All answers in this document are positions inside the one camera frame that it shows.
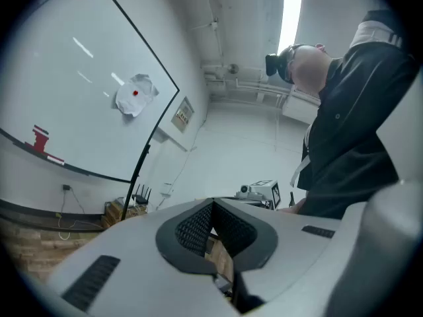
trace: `white device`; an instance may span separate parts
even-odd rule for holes
[[[255,199],[257,201],[270,201],[271,210],[275,210],[280,202],[280,192],[277,180],[257,181],[249,186],[242,185],[237,192],[238,198]]]

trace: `ceiling light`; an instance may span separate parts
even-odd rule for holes
[[[300,9],[301,0],[284,0],[278,54],[295,42]]]

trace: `vent slot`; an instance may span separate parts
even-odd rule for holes
[[[62,295],[75,308],[86,311],[107,282],[120,260],[101,255]]]

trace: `white wall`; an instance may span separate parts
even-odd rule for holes
[[[163,118],[161,127],[182,146],[190,147],[206,116],[208,92],[200,71],[196,50],[178,13],[177,0],[118,0],[133,18],[145,39],[167,68],[181,92]],[[181,134],[170,120],[180,101],[187,96],[195,110],[192,123]],[[152,140],[150,154],[140,172],[138,183],[145,183],[162,146],[184,154],[172,141]],[[0,199],[25,207],[59,211],[63,201],[62,184],[75,190],[86,213],[102,213],[104,202],[126,195],[128,184],[84,176],[52,165],[20,150],[3,137],[0,140]],[[71,194],[64,212],[80,213]]]
[[[198,132],[171,197],[165,200],[161,209],[196,198],[233,196],[242,184],[267,179],[278,180],[282,207],[288,206],[290,191],[299,201],[305,192],[291,188],[289,181],[301,162],[306,129],[307,124],[281,116],[275,151],[273,110],[211,103],[207,120]],[[188,153],[171,153],[168,147],[162,148],[150,179],[153,189],[163,182],[173,183],[188,156]],[[155,207],[162,197],[154,192],[150,200]]]

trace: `mesh grille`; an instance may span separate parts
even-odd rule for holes
[[[212,208],[210,204],[183,220],[175,231],[179,244],[201,257],[204,257],[208,236],[212,230]]]
[[[225,249],[234,258],[257,238],[257,230],[222,206],[213,206],[213,227]]]
[[[119,264],[120,260],[112,256],[100,256],[63,294],[63,299],[76,308],[86,311],[103,285]]]

